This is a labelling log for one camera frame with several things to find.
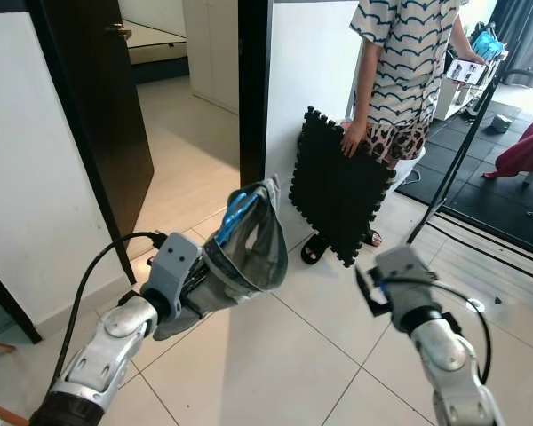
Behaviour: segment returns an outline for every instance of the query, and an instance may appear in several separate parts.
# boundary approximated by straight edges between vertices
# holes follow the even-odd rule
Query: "door handle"
[[[107,33],[117,33],[124,40],[128,40],[132,36],[132,30],[130,28],[125,28],[122,22],[115,22],[110,24],[105,28]]]

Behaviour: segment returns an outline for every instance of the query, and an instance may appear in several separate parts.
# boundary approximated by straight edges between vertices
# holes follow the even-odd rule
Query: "person's hand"
[[[353,120],[341,140],[341,152],[348,158],[352,158],[357,150],[357,146],[365,138],[367,122],[364,120]]]
[[[473,51],[467,51],[462,55],[458,55],[458,59],[467,60],[468,62],[473,62],[475,64],[488,65],[480,55],[476,55]]]

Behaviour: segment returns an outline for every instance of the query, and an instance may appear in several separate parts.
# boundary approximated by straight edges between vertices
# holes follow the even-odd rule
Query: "wavy striped shirt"
[[[383,47],[369,122],[403,127],[432,119],[460,1],[360,0],[350,28]]]

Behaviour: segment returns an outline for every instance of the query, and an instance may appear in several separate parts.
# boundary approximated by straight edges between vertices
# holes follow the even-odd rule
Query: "black sandal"
[[[330,243],[319,233],[312,235],[300,252],[302,260],[307,264],[317,263],[329,246]]]
[[[379,244],[375,244],[375,242],[373,242],[373,239],[375,238],[375,236],[378,236],[379,239],[380,239],[380,242]],[[381,238],[381,234],[378,233],[377,231],[374,231],[372,230],[369,225],[367,226],[367,233],[365,234],[365,240],[363,240],[363,242],[365,244],[369,244],[370,246],[373,246],[373,247],[379,247],[381,245],[381,243],[383,242],[383,238]]]

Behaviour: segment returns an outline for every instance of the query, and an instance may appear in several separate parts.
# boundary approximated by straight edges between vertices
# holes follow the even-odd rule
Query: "person's arm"
[[[464,28],[462,27],[462,21],[460,15],[456,17],[454,25],[452,27],[452,33],[450,34],[450,44],[456,49],[458,59],[469,60],[477,64],[487,65],[486,61],[481,56],[476,55],[473,50],[468,37],[465,36]]]
[[[359,66],[357,78],[355,117],[341,142],[342,153],[349,158],[355,154],[357,146],[365,138],[371,93],[382,50],[381,46],[370,42],[368,39],[363,41],[362,63]]]

